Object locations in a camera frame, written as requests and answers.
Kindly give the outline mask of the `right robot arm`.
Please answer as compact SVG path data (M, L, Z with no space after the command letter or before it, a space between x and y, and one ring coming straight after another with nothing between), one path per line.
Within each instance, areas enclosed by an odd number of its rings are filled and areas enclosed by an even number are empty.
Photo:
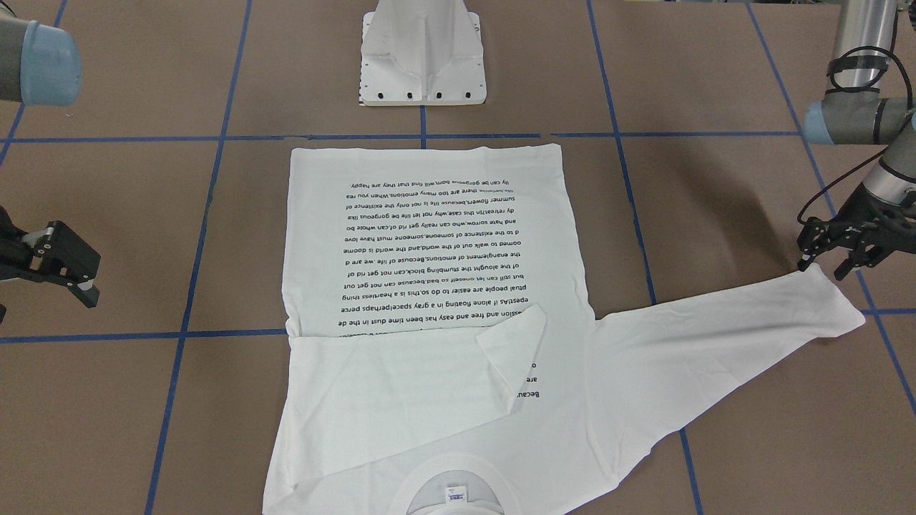
M20 19L6 3L1 19L1 98L45 107L68 107L82 85L82 59L75 40L59 27ZM100 290L94 280L100 254L65 222L27 232L1 210L1 280L65 287L88 307Z

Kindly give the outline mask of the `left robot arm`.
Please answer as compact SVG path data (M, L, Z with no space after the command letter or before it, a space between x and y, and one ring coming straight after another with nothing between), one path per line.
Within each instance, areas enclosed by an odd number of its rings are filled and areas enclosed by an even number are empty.
M798 216L799 270L843 247L849 254L834 271L841 280L857 268L876 267L893 252L915 251L914 90L904 77L905 97L880 92L890 67L903 69L893 48L897 14L906 8L906 1L843 3L827 90L808 108L802 134L812 144L880 144L882 150L870 157L872 170L833 219Z

